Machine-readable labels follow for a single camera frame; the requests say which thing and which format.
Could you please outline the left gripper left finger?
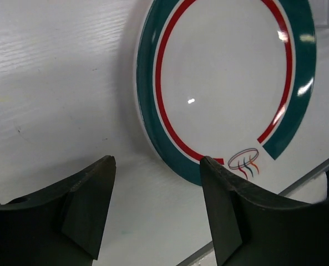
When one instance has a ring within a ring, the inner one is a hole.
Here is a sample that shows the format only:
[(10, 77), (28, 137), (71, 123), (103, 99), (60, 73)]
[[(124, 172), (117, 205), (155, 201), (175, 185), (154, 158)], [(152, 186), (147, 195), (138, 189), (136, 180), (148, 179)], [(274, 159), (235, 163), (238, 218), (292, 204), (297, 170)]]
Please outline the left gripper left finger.
[(0, 265), (92, 265), (115, 182), (105, 156), (41, 190), (0, 204)]

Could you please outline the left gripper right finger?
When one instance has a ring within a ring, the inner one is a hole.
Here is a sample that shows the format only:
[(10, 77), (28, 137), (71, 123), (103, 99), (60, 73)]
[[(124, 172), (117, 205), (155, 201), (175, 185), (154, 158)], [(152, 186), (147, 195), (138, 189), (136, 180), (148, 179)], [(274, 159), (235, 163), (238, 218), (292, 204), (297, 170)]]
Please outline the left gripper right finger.
[(211, 157), (200, 177), (218, 265), (329, 265), (329, 196), (310, 204), (282, 197)]

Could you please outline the white plate teal red rim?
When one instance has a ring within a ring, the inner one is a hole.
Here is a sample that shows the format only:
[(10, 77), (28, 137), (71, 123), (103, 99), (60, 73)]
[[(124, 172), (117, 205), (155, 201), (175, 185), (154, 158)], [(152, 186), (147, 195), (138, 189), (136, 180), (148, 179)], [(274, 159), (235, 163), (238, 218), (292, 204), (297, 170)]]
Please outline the white plate teal red rim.
[(315, 69), (308, 1), (152, 1), (135, 54), (145, 133), (191, 183), (210, 156), (280, 191), (308, 170), (292, 140)]

